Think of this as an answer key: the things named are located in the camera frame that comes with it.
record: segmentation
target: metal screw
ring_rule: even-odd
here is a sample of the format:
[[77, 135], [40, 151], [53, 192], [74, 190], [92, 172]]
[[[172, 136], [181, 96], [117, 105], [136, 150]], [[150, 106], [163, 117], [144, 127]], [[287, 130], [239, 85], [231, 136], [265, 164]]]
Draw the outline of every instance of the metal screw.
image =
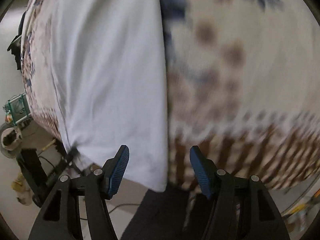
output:
[[93, 172], [94, 175], [100, 175], [101, 173], [102, 173], [102, 169], [96, 169]]
[[255, 182], [259, 181], [259, 177], [257, 175], [252, 175], [251, 179]]
[[217, 174], [220, 175], [220, 176], [223, 176], [223, 175], [226, 174], [226, 171], [219, 169], [219, 170], [217, 170]]
[[61, 181], [61, 182], [65, 182], [65, 181], [67, 181], [68, 179], [69, 179], [69, 177], [68, 177], [67, 175], [63, 175], [63, 176], [60, 177], [60, 181]]

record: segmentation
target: patterned bedsheet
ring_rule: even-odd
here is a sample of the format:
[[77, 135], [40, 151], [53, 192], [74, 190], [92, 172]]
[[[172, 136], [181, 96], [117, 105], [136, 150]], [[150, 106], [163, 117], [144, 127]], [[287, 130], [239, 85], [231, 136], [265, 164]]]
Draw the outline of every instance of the patterned bedsheet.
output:
[[[60, 138], [51, 78], [57, 0], [30, 0], [21, 66], [31, 113]], [[220, 169], [291, 187], [320, 167], [320, 29], [302, 0], [160, 0], [169, 180], [198, 189], [188, 149]]]

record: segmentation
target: blue gripper pad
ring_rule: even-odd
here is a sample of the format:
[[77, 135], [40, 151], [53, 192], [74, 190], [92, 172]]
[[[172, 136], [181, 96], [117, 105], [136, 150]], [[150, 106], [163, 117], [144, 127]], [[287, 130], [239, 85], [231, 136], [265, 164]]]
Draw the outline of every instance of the blue gripper pad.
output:
[[129, 148], [127, 145], [121, 145], [116, 156], [106, 161], [102, 168], [105, 171], [105, 183], [103, 184], [104, 187], [107, 187], [105, 188], [105, 192], [107, 192], [110, 199], [118, 192], [128, 162]]
[[198, 146], [190, 149], [190, 162], [195, 172], [202, 194], [208, 199], [214, 193], [213, 183], [215, 180], [216, 166], [211, 160], [204, 157]]

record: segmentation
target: cable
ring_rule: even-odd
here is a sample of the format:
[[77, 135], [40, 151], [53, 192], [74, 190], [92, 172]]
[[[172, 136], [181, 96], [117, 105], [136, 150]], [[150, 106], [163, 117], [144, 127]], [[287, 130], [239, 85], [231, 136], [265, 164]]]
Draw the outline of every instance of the cable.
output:
[[39, 156], [39, 159], [44, 159], [44, 160], [46, 160], [53, 168], [54, 168], [54, 165], [51, 163], [51, 162], [49, 162], [46, 158], [44, 158], [44, 157], [42, 157], [42, 156]]
[[122, 206], [140, 206], [140, 204], [133, 204], [133, 203], [123, 203], [123, 204], [120, 204], [120, 205], [117, 205], [114, 207], [114, 209], [112, 209], [109, 214], [111, 212], [113, 212], [114, 210], [116, 210], [118, 207], [122, 207]]
[[31, 135], [34, 135], [34, 134], [38, 131], [38, 129], [39, 129], [39, 126], [37, 127], [37, 129], [36, 129], [33, 133], [31, 133], [31, 134], [29, 134], [29, 135], [27, 135], [27, 136], [23, 136], [23, 139], [24, 139], [24, 138], [27, 138], [27, 137], [29, 137], [29, 136], [31, 136]]

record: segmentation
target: yellow object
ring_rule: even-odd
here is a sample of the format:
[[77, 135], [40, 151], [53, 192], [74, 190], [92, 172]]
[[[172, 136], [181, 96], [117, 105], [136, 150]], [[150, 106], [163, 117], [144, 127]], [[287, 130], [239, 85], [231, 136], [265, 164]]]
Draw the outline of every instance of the yellow object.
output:
[[306, 205], [306, 204], [301, 204], [301, 205], [299, 205], [299, 206], [295, 207], [295, 208], [290, 212], [290, 214], [297, 213], [297, 212], [299, 212], [299, 211], [301, 211], [301, 210], [305, 209], [306, 207], [307, 207], [307, 205]]
[[46, 146], [44, 146], [40, 151], [37, 152], [37, 155], [39, 156], [41, 153], [43, 153], [44, 151], [46, 151], [49, 147], [51, 147], [52, 145], [54, 145], [56, 142], [55, 139], [53, 139], [50, 143], [48, 143]]
[[313, 195], [315, 198], [320, 195], [320, 189]]
[[13, 121], [12, 115], [10, 113], [6, 113], [5, 122], [11, 123]]
[[19, 173], [18, 177], [11, 183], [11, 188], [16, 192], [24, 192], [26, 191], [25, 186], [23, 185], [25, 178], [23, 177], [22, 173]]

